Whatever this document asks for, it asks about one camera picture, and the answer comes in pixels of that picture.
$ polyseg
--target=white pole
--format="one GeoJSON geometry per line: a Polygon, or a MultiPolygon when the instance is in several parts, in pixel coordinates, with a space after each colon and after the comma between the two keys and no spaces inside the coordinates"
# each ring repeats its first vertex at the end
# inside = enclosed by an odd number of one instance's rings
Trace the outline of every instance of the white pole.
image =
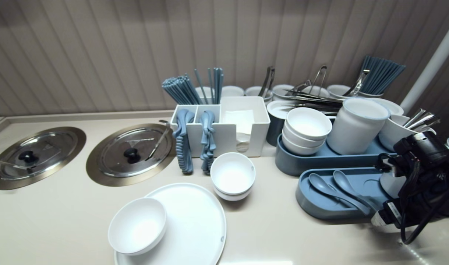
{"type": "Polygon", "coordinates": [[[445,62],[449,55],[449,31],[440,42],[439,47],[435,50],[434,55],[426,65],[418,80],[414,83],[413,87],[401,102],[401,107],[405,113],[408,113],[419,97],[423,94],[426,87],[431,82],[432,78],[437,74],[438,70],[445,62]]]}

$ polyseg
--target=knob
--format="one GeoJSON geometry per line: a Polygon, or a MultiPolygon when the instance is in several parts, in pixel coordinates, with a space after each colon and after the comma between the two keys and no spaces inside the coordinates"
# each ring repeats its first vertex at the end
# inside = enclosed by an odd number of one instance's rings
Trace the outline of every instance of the knob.
{"type": "Polygon", "coordinates": [[[33,151],[23,151],[19,154],[19,160],[23,160],[26,163],[33,163],[34,161],[37,161],[38,158],[33,154],[33,151]]]}
{"type": "Polygon", "coordinates": [[[138,154],[138,150],[136,148],[128,148],[123,152],[123,156],[128,158],[129,164],[135,164],[141,160],[141,156],[138,154]]]}

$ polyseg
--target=round metal rim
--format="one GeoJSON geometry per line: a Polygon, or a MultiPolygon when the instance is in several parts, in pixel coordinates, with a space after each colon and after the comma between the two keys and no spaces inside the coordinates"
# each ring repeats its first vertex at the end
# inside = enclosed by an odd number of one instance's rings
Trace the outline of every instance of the round metal rim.
{"type": "Polygon", "coordinates": [[[84,145],[85,145],[85,141],[87,139],[87,137],[85,136],[84,131],[82,131],[79,128],[76,127],[56,127],[56,128],[51,128],[51,129],[47,129],[44,131],[39,131],[36,134],[33,134],[29,137],[26,137],[24,139],[21,139],[20,141],[14,143],[13,145],[9,146],[7,149],[4,150],[4,152],[2,152],[0,154],[0,159],[4,158],[9,152],[12,151],[13,148],[19,146],[21,143],[27,141],[30,138],[36,137],[38,135],[41,134],[46,134],[46,133],[50,133],[53,131],[69,131],[72,132],[74,134],[76,134],[77,136],[77,140],[78,143],[75,146],[75,148],[73,149],[73,151],[66,157],[66,159],[64,159],[63,161],[61,161],[61,163],[59,163],[58,165],[56,165],[55,167],[53,167],[50,170],[47,170],[39,175],[33,176],[31,178],[24,178],[24,179],[19,179],[19,180],[5,180],[2,179],[3,176],[0,175],[0,190],[13,190],[14,188],[21,188],[24,186],[28,186],[30,184],[36,183],[42,179],[47,178],[48,176],[56,173],[57,171],[59,171],[61,168],[63,168],[64,166],[66,166],[70,161],[72,161],[79,153],[80,151],[83,149],[84,145]]]}
{"type": "Polygon", "coordinates": [[[153,127],[153,126],[159,127],[163,130],[166,129],[166,126],[164,126],[162,124],[139,124],[139,125],[130,126],[130,127],[121,129],[120,131],[116,131],[115,133],[110,134],[108,137],[106,137],[100,143],[98,143],[95,146],[95,148],[93,148],[92,152],[90,152],[87,162],[85,163],[85,169],[87,170],[87,174],[88,174],[89,178],[100,185],[104,185],[104,186],[108,186],[108,187],[122,187],[122,186],[133,185],[133,184],[145,181],[145,180],[151,178],[152,176],[155,176],[159,172],[161,172],[164,168],[166,168],[172,162],[174,157],[176,156],[176,149],[175,149],[176,139],[174,137],[172,137],[172,131],[170,131],[166,135],[167,141],[171,141],[171,143],[172,143],[172,148],[171,148],[169,154],[157,166],[155,166],[154,168],[152,168],[144,173],[140,173],[138,175],[130,176],[130,177],[121,177],[121,178],[112,177],[112,176],[107,176],[104,173],[102,173],[102,171],[100,171],[98,164],[97,164],[97,156],[99,156],[100,153],[102,152],[103,148],[110,141],[115,139],[117,136],[119,136],[120,134],[124,134],[127,131],[134,130],[134,129],[140,129],[140,128],[144,128],[144,127],[153,127]]]}

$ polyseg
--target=beige wall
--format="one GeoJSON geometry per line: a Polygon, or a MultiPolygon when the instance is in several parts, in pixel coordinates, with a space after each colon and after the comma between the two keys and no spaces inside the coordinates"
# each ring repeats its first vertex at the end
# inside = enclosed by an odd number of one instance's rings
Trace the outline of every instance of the beige wall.
{"type": "MultiPolygon", "coordinates": [[[[0,0],[0,116],[172,109],[161,82],[194,67],[351,85],[366,54],[407,65],[400,103],[448,27],[449,0],[0,0]]],[[[423,106],[449,107],[444,72],[423,106]]]]}

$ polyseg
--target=blue tray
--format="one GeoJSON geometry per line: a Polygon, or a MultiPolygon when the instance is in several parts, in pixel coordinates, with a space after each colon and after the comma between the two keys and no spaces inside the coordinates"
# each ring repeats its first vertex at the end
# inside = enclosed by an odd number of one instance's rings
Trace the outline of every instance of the blue tray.
{"type": "Polygon", "coordinates": [[[301,174],[296,191],[298,204],[309,215],[319,219],[352,219],[370,218],[375,213],[371,210],[369,216],[364,216],[350,203],[321,193],[310,184],[308,176],[311,173],[317,173],[335,190],[343,192],[332,177],[334,170],[340,170],[346,174],[354,190],[378,206],[377,210],[383,208],[383,202],[391,199],[380,185],[382,173],[374,167],[312,169],[301,174]]]}
{"type": "Polygon", "coordinates": [[[362,155],[341,156],[329,148],[326,141],[317,153],[310,156],[297,156],[288,151],[282,143],[282,135],[279,135],[277,138],[275,165],[285,174],[300,176],[303,171],[313,168],[373,166],[376,164],[376,158],[380,153],[396,155],[385,149],[379,142],[378,137],[376,137],[362,155]]]}

